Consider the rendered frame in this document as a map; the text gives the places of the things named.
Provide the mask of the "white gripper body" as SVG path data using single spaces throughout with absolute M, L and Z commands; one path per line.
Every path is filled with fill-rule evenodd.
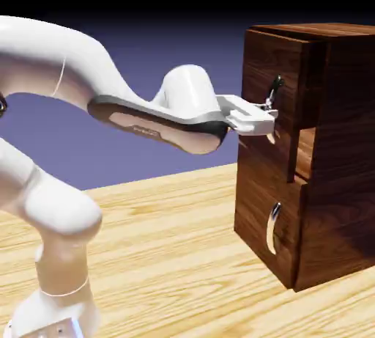
M 278 110 L 250 105 L 246 109 L 232 109 L 229 124 L 241 136 L 265 136 L 274 131 L 277 118 Z

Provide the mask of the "dark wood cabinet door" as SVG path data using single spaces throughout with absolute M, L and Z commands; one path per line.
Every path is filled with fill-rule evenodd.
M 297 278 L 300 244 L 300 192 L 305 183 L 288 183 L 257 149 L 243 139 L 237 159 L 234 231 L 291 289 Z M 267 248 L 267 221 L 276 202 L 281 210 L 275 223 L 276 255 Z
M 272 107 L 278 110 L 275 141 L 266 136 L 246 137 L 245 143 L 257 149 L 291 183 L 297 162 L 297 141 L 302 94 L 305 90 L 307 58 L 313 43 L 275 34 L 247 30 L 245 33 L 242 97 L 251 103 L 264 103 L 273 81 L 284 80 Z

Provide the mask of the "dark wood cabinet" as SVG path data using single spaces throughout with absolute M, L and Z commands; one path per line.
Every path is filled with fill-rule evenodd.
M 293 182 L 300 192 L 295 291 L 375 265 L 375 26 L 258 25 L 313 43 Z

